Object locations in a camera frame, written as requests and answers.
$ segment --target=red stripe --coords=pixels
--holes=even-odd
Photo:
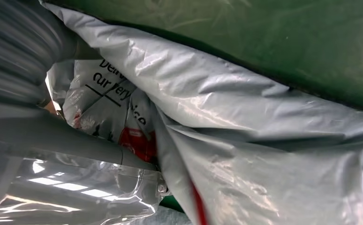
[[[204,203],[202,202],[202,198],[199,195],[195,185],[192,182],[191,182],[191,185],[193,187],[194,198],[195,198],[195,202],[196,202],[196,205],[197,205],[199,224],[200,225],[208,225],[208,220],[206,219],[205,208],[204,208]]]

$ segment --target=crumpled plastic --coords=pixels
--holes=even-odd
[[[63,106],[70,88],[71,81],[74,78],[74,60],[65,60],[53,64],[47,72],[49,81],[49,90],[52,94],[52,100]]]
[[[0,224],[124,224],[157,211],[159,186],[158,171],[9,145],[0,149]]]
[[[156,105],[159,163],[200,224],[363,224],[363,112],[157,36],[44,4]]]
[[[165,208],[158,207],[158,210],[149,217],[142,219],[136,219],[131,222],[124,223],[122,225],[192,225],[192,222],[186,216],[186,214]]]
[[[146,94],[106,60],[76,60],[74,67],[63,105],[67,123],[118,143],[142,160],[156,164],[156,138],[151,120],[154,106]],[[62,73],[48,75],[62,76]]]

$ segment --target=green surface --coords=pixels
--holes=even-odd
[[[50,2],[157,34],[363,109],[363,0]]]
[[[176,199],[173,196],[167,196],[162,201],[161,204],[164,207],[168,207],[174,210],[177,210],[179,212],[184,212],[181,206],[178,204]]]

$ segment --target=grey ribbed hose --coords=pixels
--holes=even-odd
[[[0,0],[0,154],[31,157],[38,149],[154,169],[36,106],[47,98],[42,84],[55,62],[98,57],[37,0]]]

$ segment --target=black line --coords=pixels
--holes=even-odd
[[[114,99],[110,98],[109,96],[107,96],[107,95],[102,95],[100,92],[98,92],[98,91],[94,90],[91,86],[89,86],[89,85],[87,85],[87,84],[85,84],[85,86],[86,86],[87,88],[89,88],[90,90],[92,90],[93,92],[95,92],[96,94],[100,95],[101,97],[106,97],[108,100],[110,100],[110,101],[114,102],[114,104],[116,104],[117,106],[121,107],[121,105],[120,105],[118,102],[116,102]]]

